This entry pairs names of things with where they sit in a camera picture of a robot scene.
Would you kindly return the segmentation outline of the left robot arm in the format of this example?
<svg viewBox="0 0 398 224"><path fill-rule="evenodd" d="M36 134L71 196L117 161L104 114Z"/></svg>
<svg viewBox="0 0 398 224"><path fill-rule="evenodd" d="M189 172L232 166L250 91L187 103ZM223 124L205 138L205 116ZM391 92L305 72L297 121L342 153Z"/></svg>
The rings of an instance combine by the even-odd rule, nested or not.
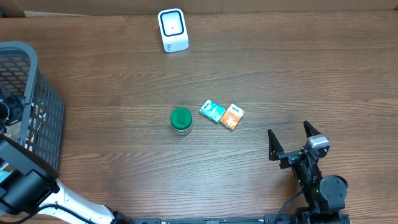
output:
<svg viewBox="0 0 398 224"><path fill-rule="evenodd" d="M132 223L117 210L93 203L64 186L44 159L1 134L1 210L27 216L49 215L67 223Z"/></svg>

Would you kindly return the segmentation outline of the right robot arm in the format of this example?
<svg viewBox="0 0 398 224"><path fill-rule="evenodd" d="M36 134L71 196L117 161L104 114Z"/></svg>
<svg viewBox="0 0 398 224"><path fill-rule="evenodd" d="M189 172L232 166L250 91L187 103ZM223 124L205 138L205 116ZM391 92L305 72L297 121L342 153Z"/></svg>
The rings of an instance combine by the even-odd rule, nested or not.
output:
<svg viewBox="0 0 398 224"><path fill-rule="evenodd" d="M300 185L300 192L284 203L276 215L265 215L265 223L349 223L341 214L348 193L347 181L338 175L322 176L319 159L325 157L330 140L308 121L303 122L307 140L304 146L285 152L276 135L267 130L269 160L279 161L280 168L291 168Z"/></svg>

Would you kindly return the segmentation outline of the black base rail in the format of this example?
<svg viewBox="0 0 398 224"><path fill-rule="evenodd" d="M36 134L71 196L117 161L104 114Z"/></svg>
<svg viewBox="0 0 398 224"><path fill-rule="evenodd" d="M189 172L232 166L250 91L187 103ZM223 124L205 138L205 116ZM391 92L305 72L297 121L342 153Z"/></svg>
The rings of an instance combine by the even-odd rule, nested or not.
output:
<svg viewBox="0 0 398 224"><path fill-rule="evenodd" d="M132 218L133 224L273 224L276 215L263 217L236 218L188 218L188 219L160 219L160 218Z"/></svg>

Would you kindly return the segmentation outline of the grey plastic mesh basket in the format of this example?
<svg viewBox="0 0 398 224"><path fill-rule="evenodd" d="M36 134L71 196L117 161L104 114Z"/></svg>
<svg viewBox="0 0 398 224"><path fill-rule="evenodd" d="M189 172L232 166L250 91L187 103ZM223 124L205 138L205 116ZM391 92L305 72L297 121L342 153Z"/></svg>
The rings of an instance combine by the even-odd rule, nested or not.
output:
<svg viewBox="0 0 398 224"><path fill-rule="evenodd" d="M1 43L1 133L60 168L65 104L27 43Z"/></svg>

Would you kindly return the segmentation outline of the white barcode scanner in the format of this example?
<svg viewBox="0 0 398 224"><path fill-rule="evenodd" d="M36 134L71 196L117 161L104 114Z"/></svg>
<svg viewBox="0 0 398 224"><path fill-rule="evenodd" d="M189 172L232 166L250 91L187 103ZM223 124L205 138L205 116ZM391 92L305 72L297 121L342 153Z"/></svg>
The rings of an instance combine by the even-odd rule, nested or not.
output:
<svg viewBox="0 0 398 224"><path fill-rule="evenodd" d="M157 18L165 52L187 50L189 38L182 10L179 8L166 9L160 11Z"/></svg>

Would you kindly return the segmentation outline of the teal tissue pack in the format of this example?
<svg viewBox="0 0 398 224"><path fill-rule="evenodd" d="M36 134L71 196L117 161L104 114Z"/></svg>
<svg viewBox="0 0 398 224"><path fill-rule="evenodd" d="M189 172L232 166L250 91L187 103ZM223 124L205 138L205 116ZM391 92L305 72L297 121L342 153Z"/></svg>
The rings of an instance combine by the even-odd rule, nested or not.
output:
<svg viewBox="0 0 398 224"><path fill-rule="evenodd" d="M210 120L215 123L219 123L221 118L223 117L226 110L220 106L219 104L211 101L210 99L206 100L203 106L199 110L200 114L206 116Z"/></svg>

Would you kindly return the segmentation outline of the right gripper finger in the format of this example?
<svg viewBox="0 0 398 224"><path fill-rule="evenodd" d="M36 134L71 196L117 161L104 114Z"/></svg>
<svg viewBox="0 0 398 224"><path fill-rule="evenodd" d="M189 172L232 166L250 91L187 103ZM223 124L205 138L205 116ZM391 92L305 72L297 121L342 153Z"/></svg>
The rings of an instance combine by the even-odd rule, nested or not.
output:
<svg viewBox="0 0 398 224"><path fill-rule="evenodd" d="M303 122L305 133L307 137L312 137L321 134L317 129L315 129L307 120Z"/></svg>
<svg viewBox="0 0 398 224"><path fill-rule="evenodd" d="M284 149L271 129L267 130L267 134L269 138L269 160L278 161L279 156L284 153Z"/></svg>

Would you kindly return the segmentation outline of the cardboard box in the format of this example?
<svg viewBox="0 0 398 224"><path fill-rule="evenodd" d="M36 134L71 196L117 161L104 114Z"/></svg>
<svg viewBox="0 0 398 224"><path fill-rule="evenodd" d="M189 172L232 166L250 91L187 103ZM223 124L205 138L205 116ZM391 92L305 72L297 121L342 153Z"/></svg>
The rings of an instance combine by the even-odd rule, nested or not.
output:
<svg viewBox="0 0 398 224"><path fill-rule="evenodd" d="M85 16L157 14L168 8L186 14L235 12L381 11L397 7L397 0L1 0L8 17L27 13Z"/></svg>

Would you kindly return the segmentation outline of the orange tissue pack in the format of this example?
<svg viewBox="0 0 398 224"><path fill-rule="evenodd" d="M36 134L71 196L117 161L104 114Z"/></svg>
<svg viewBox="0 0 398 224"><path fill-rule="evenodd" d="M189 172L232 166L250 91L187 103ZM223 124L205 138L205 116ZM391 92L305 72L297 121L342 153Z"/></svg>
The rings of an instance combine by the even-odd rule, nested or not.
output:
<svg viewBox="0 0 398 224"><path fill-rule="evenodd" d="M243 109L231 103L220 120L221 124L223 124L231 131L234 131L240 120L243 118L244 114L245 111Z"/></svg>

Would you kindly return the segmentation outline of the green lid jar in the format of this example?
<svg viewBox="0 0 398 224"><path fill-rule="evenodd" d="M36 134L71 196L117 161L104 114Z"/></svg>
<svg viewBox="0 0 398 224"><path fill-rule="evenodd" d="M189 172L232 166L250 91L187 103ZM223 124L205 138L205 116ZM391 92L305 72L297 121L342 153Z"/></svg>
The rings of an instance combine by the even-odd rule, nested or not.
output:
<svg viewBox="0 0 398 224"><path fill-rule="evenodd" d="M170 123L179 135L188 134L192 130L192 122L192 114L186 108L176 108L170 115Z"/></svg>

